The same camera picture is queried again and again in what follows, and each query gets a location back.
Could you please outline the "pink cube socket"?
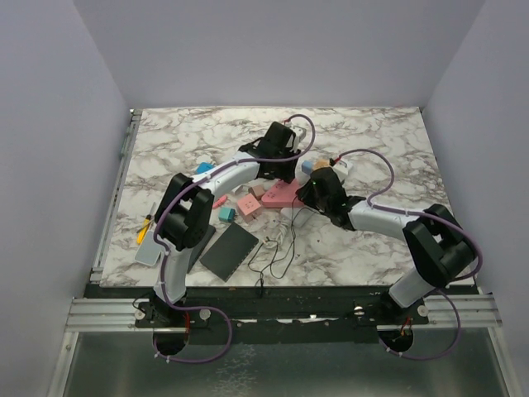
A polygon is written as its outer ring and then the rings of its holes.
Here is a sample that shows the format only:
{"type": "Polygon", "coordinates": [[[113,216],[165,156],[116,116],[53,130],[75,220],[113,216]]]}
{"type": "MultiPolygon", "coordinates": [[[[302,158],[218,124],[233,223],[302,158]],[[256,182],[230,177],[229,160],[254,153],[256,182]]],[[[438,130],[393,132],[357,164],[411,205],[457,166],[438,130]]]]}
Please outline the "pink cube socket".
{"type": "Polygon", "coordinates": [[[256,220],[262,213],[263,207],[253,194],[247,194],[236,202],[239,215],[246,222],[256,220]]]}

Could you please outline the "white plug adapter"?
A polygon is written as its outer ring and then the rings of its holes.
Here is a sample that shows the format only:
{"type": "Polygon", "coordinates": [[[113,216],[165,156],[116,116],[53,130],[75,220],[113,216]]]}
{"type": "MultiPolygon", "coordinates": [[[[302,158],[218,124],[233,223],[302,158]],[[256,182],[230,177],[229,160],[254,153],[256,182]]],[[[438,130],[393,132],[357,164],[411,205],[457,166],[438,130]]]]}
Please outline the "white plug adapter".
{"type": "Polygon", "coordinates": [[[238,194],[240,194],[240,193],[243,191],[243,188],[244,188],[244,187],[241,185],[241,186],[237,187],[236,189],[233,189],[233,190],[232,190],[232,194],[233,194],[234,196],[237,196],[238,194]]]}

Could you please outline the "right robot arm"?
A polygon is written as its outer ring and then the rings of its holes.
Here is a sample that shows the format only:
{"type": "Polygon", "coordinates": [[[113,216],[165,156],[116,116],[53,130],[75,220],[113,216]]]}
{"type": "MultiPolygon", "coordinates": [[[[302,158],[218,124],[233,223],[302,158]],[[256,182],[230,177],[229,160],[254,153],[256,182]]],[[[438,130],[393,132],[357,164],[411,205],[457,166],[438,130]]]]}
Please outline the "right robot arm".
{"type": "Polygon", "coordinates": [[[479,248],[440,204],[424,211],[382,208],[364,197],[347,194],[330,167],[313,171],[296,195],[337,227],[375,232],[407,244],[414,267],[389,288],[379,304],[381,317],[388,323],[402,321],[410,306],[458,280],[472,262],[482,263],[479,248]]]}

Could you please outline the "pink square plug adapter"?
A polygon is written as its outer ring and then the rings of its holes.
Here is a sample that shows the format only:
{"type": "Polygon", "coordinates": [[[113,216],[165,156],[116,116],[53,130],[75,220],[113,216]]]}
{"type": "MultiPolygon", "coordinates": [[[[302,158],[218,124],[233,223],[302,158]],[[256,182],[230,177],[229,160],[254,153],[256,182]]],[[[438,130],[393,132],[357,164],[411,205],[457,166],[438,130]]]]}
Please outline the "pink square plug adapter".
{"type": "Polygon", "coordinates": [[[219,208],[221,207],[225,202],[227,201],[227,196],[222,195],[217,201],[214,202],[213,208],[219,208]]]}

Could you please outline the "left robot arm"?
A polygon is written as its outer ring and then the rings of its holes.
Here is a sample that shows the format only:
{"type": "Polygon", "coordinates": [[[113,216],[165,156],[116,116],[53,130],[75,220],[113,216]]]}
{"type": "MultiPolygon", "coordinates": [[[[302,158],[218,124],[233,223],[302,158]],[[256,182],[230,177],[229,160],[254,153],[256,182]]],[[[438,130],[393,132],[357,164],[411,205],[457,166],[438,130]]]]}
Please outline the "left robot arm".
{"type": "Polygon", "coordinates": [[[154,217],[153,238],[162,249],[154,316],[161,324],[174,326],[182,317],[178,301],[185,295],[188,264],[206,234],[214,202],[254,179],[292,181],[303,138],[291,127],[272,122],[261,138],[241,146],[228,161],[198,175],[172,177],[154,217]]]}

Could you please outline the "beige pink USB charger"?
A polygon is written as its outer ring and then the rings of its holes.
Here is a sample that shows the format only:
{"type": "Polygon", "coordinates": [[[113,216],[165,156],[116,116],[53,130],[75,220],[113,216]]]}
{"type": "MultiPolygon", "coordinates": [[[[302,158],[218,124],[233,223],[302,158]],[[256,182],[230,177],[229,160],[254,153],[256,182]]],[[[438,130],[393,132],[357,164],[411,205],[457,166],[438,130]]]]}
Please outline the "beige pink USB charger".
{"type": "Polygon", "coordinates": [[[256,200],[260,201],[262,197],[265,195],[266,190],[265,187],[260,185],[250,186],[248,189],[249,194],[253,195],[256,200]]]}

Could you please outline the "pink triangular power strip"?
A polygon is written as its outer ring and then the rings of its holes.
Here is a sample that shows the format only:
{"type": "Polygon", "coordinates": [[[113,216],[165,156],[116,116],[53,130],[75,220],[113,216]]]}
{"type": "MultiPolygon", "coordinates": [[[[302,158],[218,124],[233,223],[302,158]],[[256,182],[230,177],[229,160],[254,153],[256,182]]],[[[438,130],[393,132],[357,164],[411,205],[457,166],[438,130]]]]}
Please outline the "pink triangular power strip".
{"type": "Polygon", "coordinates": [[[296,179],[291,183],[277,181],[261,198],[264,208],[302,208],[304,204],[297,198],[300,185],[296,179]]]}

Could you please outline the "blue plug adapter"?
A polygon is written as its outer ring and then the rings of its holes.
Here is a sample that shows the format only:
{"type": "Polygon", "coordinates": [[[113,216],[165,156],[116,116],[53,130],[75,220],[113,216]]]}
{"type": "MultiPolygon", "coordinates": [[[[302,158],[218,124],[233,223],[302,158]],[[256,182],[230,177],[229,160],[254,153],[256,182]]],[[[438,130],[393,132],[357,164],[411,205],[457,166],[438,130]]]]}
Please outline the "blue plug adapter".
{"type": "Polygon", "coordinates": [[[200,175],[214,168],[214,164],[208,162],[201,162],[196,169],[196,174],[200,175]]]}

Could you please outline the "teal charger plug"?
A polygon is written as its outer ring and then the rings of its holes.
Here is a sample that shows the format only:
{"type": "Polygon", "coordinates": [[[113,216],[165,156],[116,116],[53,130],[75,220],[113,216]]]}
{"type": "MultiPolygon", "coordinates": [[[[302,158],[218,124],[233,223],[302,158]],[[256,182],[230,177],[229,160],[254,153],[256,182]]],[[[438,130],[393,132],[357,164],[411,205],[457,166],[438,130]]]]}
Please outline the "teal charger plug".
{"type": "Polygon", "coordinates": [[[236,218],[236,210],[234,208],[222,207],[218,213],[218,219],[221,222],[233,222],[236,218]]]}

